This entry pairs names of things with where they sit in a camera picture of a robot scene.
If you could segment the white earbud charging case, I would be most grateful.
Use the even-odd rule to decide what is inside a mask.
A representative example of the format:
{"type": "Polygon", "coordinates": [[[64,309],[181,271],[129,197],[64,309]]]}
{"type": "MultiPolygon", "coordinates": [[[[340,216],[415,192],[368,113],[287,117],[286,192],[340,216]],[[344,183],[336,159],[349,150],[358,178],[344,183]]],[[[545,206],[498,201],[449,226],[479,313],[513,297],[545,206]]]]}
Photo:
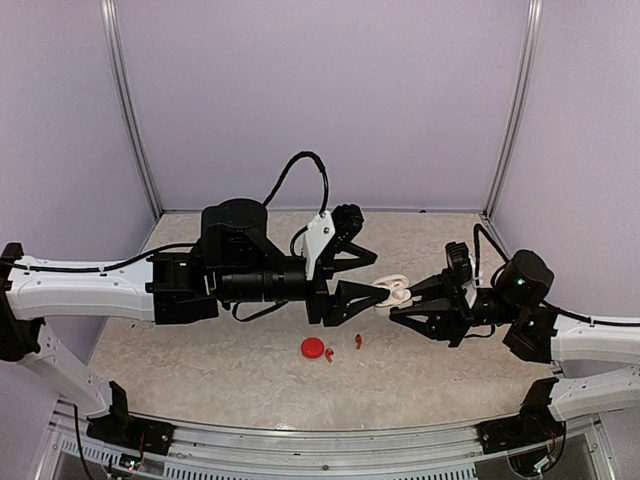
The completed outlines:
{"type": "Polygon", "coordinates": [[[380,277],[373,282],[373,286],[389,291],[387,299],[375,305],[377,309],[390,309],[412,304],[412,294],[409,290],[410,281],[404,275],[392,274],[380,277]]]}

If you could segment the red round charging case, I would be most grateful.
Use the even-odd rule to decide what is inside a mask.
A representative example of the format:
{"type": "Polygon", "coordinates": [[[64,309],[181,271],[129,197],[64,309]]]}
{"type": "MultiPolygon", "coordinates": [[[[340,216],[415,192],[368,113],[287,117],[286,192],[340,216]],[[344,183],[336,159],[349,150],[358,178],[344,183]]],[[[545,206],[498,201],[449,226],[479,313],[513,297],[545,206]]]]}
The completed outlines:
{"type": "Polygon", "coordinates": [[[302,341],[300,350],[304,358],[315,360],[324,355],[325,345],[320,338],[308,337],[302,341]]]}

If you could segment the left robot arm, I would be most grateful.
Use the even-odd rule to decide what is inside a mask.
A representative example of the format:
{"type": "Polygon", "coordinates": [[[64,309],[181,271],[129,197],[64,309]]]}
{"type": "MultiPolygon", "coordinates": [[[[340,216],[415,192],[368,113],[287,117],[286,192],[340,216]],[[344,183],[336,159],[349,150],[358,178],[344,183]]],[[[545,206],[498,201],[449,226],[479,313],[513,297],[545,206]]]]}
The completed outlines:
{"type": "Polygon", "coordinates": [[[53,262],[28,256],[18,243],[1,256],[1,358],[50,380],[78,411],[121,445],[140,434],[125,392],[93,375],[54,337],[49,316],[120,317],[158,325],[215,318],[243,303],[279,307],[301,302],[312,324],[334,327],[385,301],[381,287],[329,281],[372,265],[376,255],[355,244],[364,218],[346,204],[317,214],[303,233],[300,256],[267,235],[266,207],[232,199],[207,207],[194,243],[166,245],[130,260],[53,262]]]}

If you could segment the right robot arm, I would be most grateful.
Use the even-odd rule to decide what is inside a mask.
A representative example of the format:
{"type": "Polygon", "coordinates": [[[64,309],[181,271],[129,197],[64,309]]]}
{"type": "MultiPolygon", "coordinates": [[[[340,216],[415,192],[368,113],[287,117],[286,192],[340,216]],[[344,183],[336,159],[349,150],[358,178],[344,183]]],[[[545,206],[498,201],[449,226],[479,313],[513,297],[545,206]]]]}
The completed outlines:
{"type": "Polygon", "coordinates": [[[391,309],[391,321],[455,348],[479,326],[508,330],[503,343],[525,362],[557,364],[592,360],[619,364],[606,373],[538,380],[511,426],[523,444],[535,442],[550,424],[639,404],[639,322],[568,312],[546,302],[553,272],[531,250],[519,250],[481,284],[480,256],[463,243],[447,246],[447,266],[410,287],[417,300],[391,309]]]}

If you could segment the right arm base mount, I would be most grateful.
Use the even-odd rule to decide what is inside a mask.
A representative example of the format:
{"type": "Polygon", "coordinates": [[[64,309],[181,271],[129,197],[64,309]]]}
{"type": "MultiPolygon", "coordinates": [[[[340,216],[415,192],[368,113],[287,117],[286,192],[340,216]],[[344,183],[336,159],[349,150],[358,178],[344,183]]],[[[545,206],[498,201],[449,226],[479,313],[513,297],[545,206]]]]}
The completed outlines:
{"type": "Polygon", "coordinates": [[[553,418],[519,415],[482,422],[477,426],[484,454],[493,454],[546,442],[562,436],[566,426],[553,418]]]}

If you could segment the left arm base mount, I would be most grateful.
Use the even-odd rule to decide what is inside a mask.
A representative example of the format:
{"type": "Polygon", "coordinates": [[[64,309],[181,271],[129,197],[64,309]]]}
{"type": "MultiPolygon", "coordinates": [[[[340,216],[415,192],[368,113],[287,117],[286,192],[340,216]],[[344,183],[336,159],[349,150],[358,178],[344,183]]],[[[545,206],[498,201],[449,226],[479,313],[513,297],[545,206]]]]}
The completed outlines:
{"type": "Polygon", "coordinates": [[[87,435],[108,444],[166,456],[168,454],[175,426],[168,422],[136,416],[118,419],[104,416],[90,419],[87,435]]]}

